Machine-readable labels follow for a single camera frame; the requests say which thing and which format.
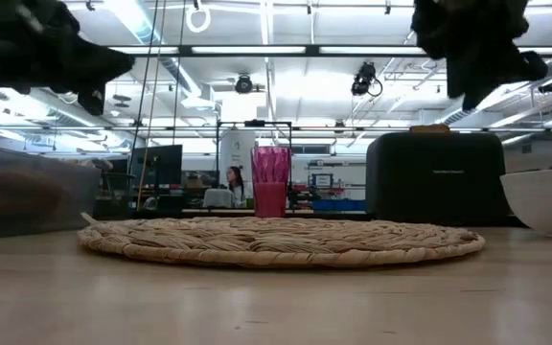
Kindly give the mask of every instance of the computer monitor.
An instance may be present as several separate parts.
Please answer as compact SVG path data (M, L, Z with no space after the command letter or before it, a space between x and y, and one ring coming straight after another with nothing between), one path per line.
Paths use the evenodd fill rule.
M157 170L159 175L159 184L176 184L181 183L182 174L182 145L171 145L163 147L146 149L135 149L133 151L133 162L131 164L131 174L135 175L133 186L140 186L142 179L142 169L146 161L146 169L144 173L144 185L152 185L155 183Z

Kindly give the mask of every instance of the woven placemat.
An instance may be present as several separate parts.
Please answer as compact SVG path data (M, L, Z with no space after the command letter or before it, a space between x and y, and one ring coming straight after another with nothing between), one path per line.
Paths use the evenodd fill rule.
M193 218L97 222L82 246L167 264L245 267L369 267L417 263L480 250L466 229L390 221Z

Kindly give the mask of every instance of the person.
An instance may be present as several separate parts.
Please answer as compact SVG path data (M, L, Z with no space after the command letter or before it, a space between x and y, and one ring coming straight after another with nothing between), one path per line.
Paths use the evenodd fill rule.
M234 205L237 208L246 206L246 196L244 196L244 181L242 172L238 167L229 167L227 171L227 182L229 190L234 195Z

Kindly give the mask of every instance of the wooden table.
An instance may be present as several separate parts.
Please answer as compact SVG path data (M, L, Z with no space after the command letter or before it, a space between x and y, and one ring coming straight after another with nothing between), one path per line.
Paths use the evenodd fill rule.
M74 233L0 240L0 344L550 344L552 240L480 229L478 255L364 271L146 264Z

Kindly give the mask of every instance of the white bowl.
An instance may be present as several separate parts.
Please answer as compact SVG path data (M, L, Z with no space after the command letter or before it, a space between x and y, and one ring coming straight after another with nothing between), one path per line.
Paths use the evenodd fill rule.
M509 173L501 181L515 216L552 237L552 170Z

